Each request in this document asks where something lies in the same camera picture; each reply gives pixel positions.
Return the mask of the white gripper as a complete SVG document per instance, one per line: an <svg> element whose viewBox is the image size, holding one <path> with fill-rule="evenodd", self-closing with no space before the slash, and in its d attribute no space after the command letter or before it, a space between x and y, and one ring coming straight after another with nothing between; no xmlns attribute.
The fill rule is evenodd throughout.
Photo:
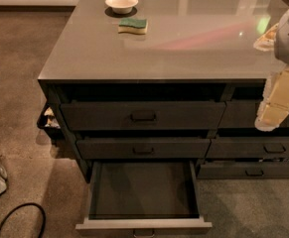
<svg viewBox="0 0 289 238"><path fill-rule="evenodd" d="M253 44L262 52L274 50L278 60L289 64L289 9L278 24L273 25ZM289 115L289 65L271 73L265 82L263 100L254 122L259 131L270 132L280 126Z"/></svg>

